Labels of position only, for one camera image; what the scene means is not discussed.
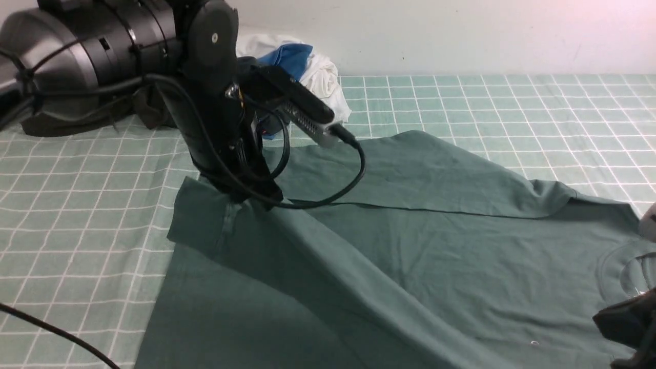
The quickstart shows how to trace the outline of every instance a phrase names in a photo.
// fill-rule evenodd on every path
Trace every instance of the green grid tablecloth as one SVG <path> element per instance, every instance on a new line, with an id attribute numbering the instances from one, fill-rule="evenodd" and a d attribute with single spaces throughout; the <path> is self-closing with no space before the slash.
<path id="1" fill-rule="evenodd" d="M 637 212 L 656 201 L 656 75 L 341 82 L 359 139 L 419 129 Z M 310 143 L 291 134 L 295 145 Z M 0 301 L 130 368 L 173 250 L 165 235 L 176 191 L 196 175 L 176 130 L 134 119 L 62 139 L 0 133 Z M 67 341 L 0 316 L 0 369 L 101 367 Z"/>

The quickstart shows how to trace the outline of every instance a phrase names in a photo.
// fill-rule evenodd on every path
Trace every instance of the cloth fold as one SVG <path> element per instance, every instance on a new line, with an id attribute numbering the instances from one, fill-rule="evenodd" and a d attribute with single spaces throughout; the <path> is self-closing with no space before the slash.
<path id="1" fill-rule="evenodd" d="M 264 211 L 185 180 L 169 231 L 178 245 L 135 368 L 290 357 L 316 368 L 603 368 L 630 356 L 592 321 L 654 287 L 639 268 L 649 264 L 635 262 L 653 244 L 628 204 L 528 181 L 426 133 L 361 144 L 361 185 L 319 209 Z M 279 177 L 288 199 L 331 194 L 358 167 L 346 145 L 291 157 Z M 234 281 L 224 268 L 251 284 L 222 287 Z M 226 290 L 233 305 L 216 297 Z M 266 338 L 242 339 L 257 334 L 240 311 L 258 314 Z M 228 332 L 218 341 L 213 329 Z"/>

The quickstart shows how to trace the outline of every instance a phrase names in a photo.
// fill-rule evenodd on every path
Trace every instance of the black cable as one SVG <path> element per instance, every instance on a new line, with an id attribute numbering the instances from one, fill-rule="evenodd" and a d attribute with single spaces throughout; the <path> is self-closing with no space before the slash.
<path id="1" fill-rule="evenodd" d="M 34 106 L 35 97 L 30 96 L 21 100 L 16 106 L 11 108 L 3 117 L 0 119 L 0 131 L 9 126 L 9 124 L 16 119 L 25 109 L 31 108 Z"/>
<path id="2" fill-rule="evenodd" d="M 244 152 L 244 147 L 243 145 L 240 145 L 239 147 L 236 148 L 237 150 L 237 158 L 239 159 L 239 166 L 240 168 L 244 171 L 246 176 L 248 178 L 253 179 L 255 181 L 271 181 L 280 175 L 285 168 L 287 167 L 287 163 L 289 163 L 289 155 L 291 153 L 291 144 L 289 143 L 289 129 L 287 128 L 287 125 L 285 124 L 284 118 L 280 115 L 279 112 L 276 112 L 273 109 L 269 109 L 269 107 L 260 104 L 259 102 L 251 99 L 247 95 L 243 96 L 244 101 L 251 106 L 254 106 L 255 108 L 258 108 L 260 110 L 264 110 L 265 112 L 269 113 L 270 115 L 276 117 L 278 122 L 280 123 L 280 127 L 283 131 L 283 155 L 282 158 L 280 158 L 280 161 L 278 162 L 278 165 L 274 169 L 273 172 L 271 172 L 271 175 L 267 177 L 261 177 L 257 175 L 253 170 L 251 169 L 251 166 L 248 164 L 247 158 L 246 158 L 246 153 Z"/>
<path id="3" fill-rule="evenodd" d="M 143 77 L 134 77 L 126 79 L 125 81 L 114 83 L 113 85 L 99 87 L 97 89 L 85 91 L 55 91 L 48 93 L 37 93 L 42 97 L 59 97 L 59 98 L 72 98 L 72 97 L 89 97 L 89 96 L 102 96 L 120 93 L 127 89 L 141 87 L 144 84 Z"/>
<path id="4" fill-rule="evenodd" d="M 97 348 L 93 347 L 92 345 L 89 345 L 88 343 L 84 342 L 83 340 L 73 336 L 72 334 L 68 333 L 65 330 L 61 330 L 60 328 L 57 328 L 56 326 L 50 325 L 38 318 L 35 318 L 32 315 L 29 315 L 27 313 L 23 313 L 20 310 L 16 310 L 13 307 L 7 306 L 3 303 L 0 303 L 0 311 L 3 311 L 11 316 L 15 316 L 16 318 L 19 318 L 20 320 L 24 320 L 28 323 L 34 324 L 35 326 L 42 328 L 46 331 L 49 331 L 50 333 L 54 333 L 62 338 L 65 338 L 72 343 L 82 347 L 83 349 L 87 350 L 91 354 L 93 354 L 95 357 L 99 358 L 102 362 L 107 364 L 111 369 L 120 369 L 118 365 L 116 365 L 113 361 L 110 360 L 107 356 L 105 356 L 103 353 L 101 353 Z"/>
<path id="5" fill-rule="evenodd" d="M 67 43 L 67 44 L 64 44 L 64 45 L 61 46 L 59 49 L 57 49 L 57 50 L 51 52 L 50 54 L 46 55 L 46 56 L 45 56 L 43 59 L 41 59 L 37 64 L 35 64 L 32 68 L 27 69 L 27 70 L 31 71 L 32 74 L 36 73 L 36 71 L 38 71 L 38 70 L 40 69 L 40 67 L 42 67 L 44 64 L 46 64 L 47 62 L 49 62 L 52 58 L 54 58 L 54 57 L 56 57 L 57 55 L 63 53 L 64 51 L 68 50 L 69 48 L 71 48 L 71 47 L 77 45 L 78 43 L 82 43 L 82 42 L 87 41 L 89 38 L 90 38 L 90 37 L 88 37 L 88 38 L 84 38 L 84 39 L 76 39 L 75 41 L 71 41 L 71 42 L 69 42 L 69 43 Z"/>
<path id="6" fill-rule="evenodd" d="M 218 152 L 216 151 L 216 148 L 214 147 L 214 143 L 210 139 L 209 133 L 207 132 L 207 128 L 202 123 L 203 119 L 201 117 L 201 114 L 198 112 L 198 109 L 195 107 L 194 100 L 187 93 L 187 91 L 185 91 L 184 88 L 178 83 L 178 81 L 176 81 L 175 79 L 173 79 L 171 77 L 163 76 L 163 75 L 159 75 L 159 74 L 147 74 L 145 76 L 145 80 L 146 81 L 152 81 L 152 82 L 161 82 L 161 83 L 167 84 L 167 85 L 175 88 L 180 93 L 182 98 L 187 100 L 187 103 L 190 105 L 190 108 L 192 109 L 192 112 L 194 113 L 194 115 L 196 117 L 196 120 L 199 122 L 199 124 L 201 126 L 201 129 L 203 131 L 203 134 L 205 135 L 205 138 L 207 139 L 207 142 L 209 144 L 209 148 L 212 151 L 212 155 L 216 158 L 216 161 L 219 164 L 219 166 L 221 167 L 221 170 L 224 171 L 228 175 L 230 180 L 241 191 L 246 192 L 247 194 L 251 195 L 252 197 L 256 198 L 257 200 L 260 200 L 261 202 L 264 202 L 265 204 L 268 204 L 268 205 L 271 205 L 271 206 L 274 206 L 274 207 L 280 207 L 280 208 L 283 208 L 283 209 L 314 209 L 314 208 L 317 208 L 317 207 L 326 206 L 326 205 L 329 205 L 330 203 L 334 202 L 335 200 L 341 198 L 345 194 L 349 193 L 349 191 L 351 191 L 360 182 L 362 177 L 364 177 L 364 175 L 365 175 L 365 168 L 366 168 L 365 153 L 362 150 L 362 147 L 360 146 L 359 142 L 353 137 L 353 135 L 351 135 L 345 128 L 343 128 L 341 125 L 335 125 L 335 128 L 333 129 L 334 134 L 337 135 L 340 139 L 342 139 L 345 143 L 347 143 L 350 146 L 352 146 L 353 148 L 355 148 L 358 151 L 358 154 L 360 156 L 360 170 L 358 172 L 358 175 L 356 175 L 356 178 L 353 181 L 351 181 L 351 183 L 349 183 L 342 190 L 337 192 L 336 194 L 334 194 L 334 195 L 332 195 L 328 198 L 325 198 L 323 200 L 317 201 L 317 202 L 311 202 L 311 203 L 308 202 L 307 204 L 301 205 L 301 204 L 285 204 L 285 203 L 273 201 L 273 200 L 269 199 L 268 197 L 263 196 L 263 195 L 259 194 L 258 192 L 255 192 L 254 190 L 252 190 L 251 188 L 249 188 L 248 186 L 243 184 L 243 182 L 241 182 L 237 178 L 237 176 L 235 176 L 230 171 L 228 166 L 223 162 L 223 160 L 219 156 Z"/>

